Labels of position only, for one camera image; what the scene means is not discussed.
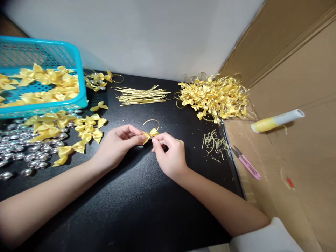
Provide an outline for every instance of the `scissors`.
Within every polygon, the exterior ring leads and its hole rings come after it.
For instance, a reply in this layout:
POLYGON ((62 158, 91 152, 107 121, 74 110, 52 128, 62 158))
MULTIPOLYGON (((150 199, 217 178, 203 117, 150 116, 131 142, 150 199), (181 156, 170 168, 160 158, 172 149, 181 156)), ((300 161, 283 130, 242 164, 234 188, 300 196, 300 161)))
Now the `scissors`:
POLYGON ((235 149, 232 148, 233 153, 237 156, 237 158, 243 163, 246 169, 251 173, 251 175, 255 179, 261 179, 259 172, 251 165, 250 161, 244 156, 244 154, 236 147, 233 146, 235 149))

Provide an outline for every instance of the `blue plastic basket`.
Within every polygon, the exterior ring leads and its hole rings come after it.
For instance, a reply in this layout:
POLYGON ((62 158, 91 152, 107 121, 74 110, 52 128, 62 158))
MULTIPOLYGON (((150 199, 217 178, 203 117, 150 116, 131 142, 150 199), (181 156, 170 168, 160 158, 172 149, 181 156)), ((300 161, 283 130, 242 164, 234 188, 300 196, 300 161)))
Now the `blue plastic basket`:
MULTIPOLYGON (((34 63, 43 69, 56 69, 63 65, 74 71, 71 74, 78 75, 79 83, 79 94, 71 100, 0 108, 0 119, 29 117, 35 114, 86 107, 88 102, 80 58, 79 50, 66 42, 0 36, 1 74, 7 76, 18 74, 20 68, 32 69, 34 63)), ((6 98, 5 102, 14 102, 20 99, 23 93, 42 92, 53 88, 52 85, 42 85, 40 82, 33 82, 25 87, 16 87, 17 89, 1 93, 1 96, 6 98)))

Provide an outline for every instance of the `pile of yellow bows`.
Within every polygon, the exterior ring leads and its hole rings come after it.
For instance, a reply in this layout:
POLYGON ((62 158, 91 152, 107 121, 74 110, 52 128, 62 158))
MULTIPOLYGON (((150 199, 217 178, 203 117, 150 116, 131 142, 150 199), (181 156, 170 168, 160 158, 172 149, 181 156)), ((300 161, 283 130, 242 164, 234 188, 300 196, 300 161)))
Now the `pile of yellow bows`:
POLYGON ((77 75, 70 75, 73 70, 66 69, 65 66, 59 66, 55 69, 46 69, 34 63, 33 69, 22 68, 20 74, 9 76, 11 78, 21 79, 18 82, 15 79, 9 79, 5 75, 0 75, 0 87, 5 90, 16 89, 17 86, 28 86, 34 81, 41 82, 42 85, 54 84, 55 88, 48 92, 35 92, 22 94, 21 100, 11 103, 2 103, 5 98, 0 97, 0 107, 14 107, 28 104, 48 103, 70 100, 79 94, 79 85, 77 75))
POLYGON ((77 126, 75 127, 75 130, 79 132, 79 137, 82 140, 72 146, 58 147, 59 159, 54 162, 53 166, 63 165, 73 151, 84 154, 85 146, 92 138, 100 143, 103 133, 99 129, 107 122, 107 120, 100 118, 98 114, 86 116, 85 119, 76 118, 76 116, 69 115, 66 111, 61 110, 57 113, 46 113, 43 117, 34 115, 24 123, 26 126, 33 125, 34 133, 39 134, 39 136, 36 136, 31 140, 31 142, 36 142, 58 136, 61 133, 60 129, 65 128, 66 125, 72 121, 77 126))
POLYGON ((229 76, 218 80, 212 79, 213 76, 206 81, 197 78, 192 84, 179 83, 183 90, 178 92, 181 94, 178 100, 182 101, 183 106, 190 104, 195 111, 203 110, 197 114, 200 120, 220 123, 221 118, 243 117, 245 119, 248 102, 245 95, 246 89, 239 81, 229 76), (212 115, 213 120, 204 118, 205 115, 212 115))
POLYGON ((82 140, 72 146, 58 147, 59 159, 54 162, 53 166, 63 165, 67 161, 68 156, 74 151, 84 154, 86 144, 90 142, 92 138, 96 140, 97 143, 100 143, 103 133, 99 131, 99 129, 107 122, 107 120, 105 118, 100 118, 98 114, 86 116, 85 119, 79 118, 79 120, 82 124, 78 125, 75 130, 79 132, 79 137, 82 140))

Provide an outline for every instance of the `black table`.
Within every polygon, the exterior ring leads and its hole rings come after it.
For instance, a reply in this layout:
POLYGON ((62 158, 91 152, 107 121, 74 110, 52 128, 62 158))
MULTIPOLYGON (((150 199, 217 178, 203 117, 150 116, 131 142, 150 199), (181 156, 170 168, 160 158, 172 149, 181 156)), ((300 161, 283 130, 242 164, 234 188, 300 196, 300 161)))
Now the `black table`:
MULTIPOLYGON (((145 121, 158 120, 160 133, 168 132, 185 142, 189 167, 243 197, 232 160, 227 158, 218 163, 201 148, 205 133, 217 129, 223 135, 223 129, 211 122, 199 121, 190 106, 178 109, 175 100, 119 106, 116 94, 120 93, 110 88, 112 85, 150 89, 158 84, 172 94, 179 91, 175 81, 131 75, 124 77, 123 83, 109 83, 105 91, 95 93, 88 90, 90 103, 88 108, 83 109, 83 114, 94 114, 89 108, 103 100, 109 107, 109 110, 98 111, 109 121, 101 128, 104 133, 124 124, 133 124, 141 129, 145 121)), ((150 122, 145 130, 154 127, 156 122, 150 122)), ((78 141, 78 133, 72 129, 70 138, 65 142, 72 145, 78 141)), ((0 181, 0 200, 89 160, 98 147, 94 141, 87 145, 85 155, 74 153, 65 165, 38 171, 33 177, 19 176, 0 181)), ((161 171, 151 149, 151 142, 131 149, 117 169, 57 214, 19 249, 48 252, 186 251, 228 242, 230 235, 210 212, 161 171)), ((53 155, 51 162, 56 159, 57 155, 53 155)), ((19 172, 25 165, 23 161, 16 161, 1 170, 19 172)))

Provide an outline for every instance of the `white cloth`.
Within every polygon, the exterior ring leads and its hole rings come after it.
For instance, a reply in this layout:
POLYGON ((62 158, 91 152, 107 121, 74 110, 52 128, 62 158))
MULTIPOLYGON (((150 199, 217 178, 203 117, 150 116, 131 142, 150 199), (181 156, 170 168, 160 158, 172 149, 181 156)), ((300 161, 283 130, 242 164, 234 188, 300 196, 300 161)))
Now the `white cloth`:
POLYGON ((277 217, 262 229, 233 238, 230 241, 230 251, 303 252, 277 217))

